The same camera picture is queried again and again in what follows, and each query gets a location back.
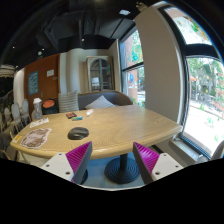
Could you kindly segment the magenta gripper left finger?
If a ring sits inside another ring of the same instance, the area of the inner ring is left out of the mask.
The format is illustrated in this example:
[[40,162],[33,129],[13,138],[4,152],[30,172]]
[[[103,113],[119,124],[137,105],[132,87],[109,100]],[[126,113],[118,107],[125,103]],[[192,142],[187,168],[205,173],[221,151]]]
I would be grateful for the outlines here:
[[42,169],[75,184],[81,184],[92,153],[92,143],[85,143],[68,153],[59,152]]

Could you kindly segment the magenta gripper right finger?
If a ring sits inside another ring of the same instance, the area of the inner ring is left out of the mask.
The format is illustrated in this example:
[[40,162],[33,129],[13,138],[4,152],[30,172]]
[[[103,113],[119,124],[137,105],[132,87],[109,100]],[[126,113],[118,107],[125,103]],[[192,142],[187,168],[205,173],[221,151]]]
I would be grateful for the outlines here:
[[182,169],[182,166],[169,154],[158,154],[137,142],[133,143],[133,154],[145,184],[152,183]]

